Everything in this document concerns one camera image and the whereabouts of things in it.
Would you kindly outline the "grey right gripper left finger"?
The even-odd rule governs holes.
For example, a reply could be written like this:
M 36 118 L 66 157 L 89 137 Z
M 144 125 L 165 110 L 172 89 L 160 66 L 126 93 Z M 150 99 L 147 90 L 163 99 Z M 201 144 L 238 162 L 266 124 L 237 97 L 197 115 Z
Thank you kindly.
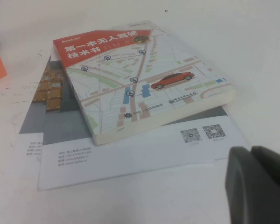
M 273 224 L 275 184 L 244 147 L 229 152 L 225 189 L 232 224 Z

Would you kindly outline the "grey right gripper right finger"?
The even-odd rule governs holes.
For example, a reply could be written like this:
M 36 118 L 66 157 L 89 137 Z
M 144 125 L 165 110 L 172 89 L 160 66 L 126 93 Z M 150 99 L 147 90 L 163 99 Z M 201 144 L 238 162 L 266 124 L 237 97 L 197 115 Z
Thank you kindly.
M 267 224 L 280 224 L 280 154 L 262 146 L 253 147 L 251 152 L 266 178 L 260 188 L 261 218 Z

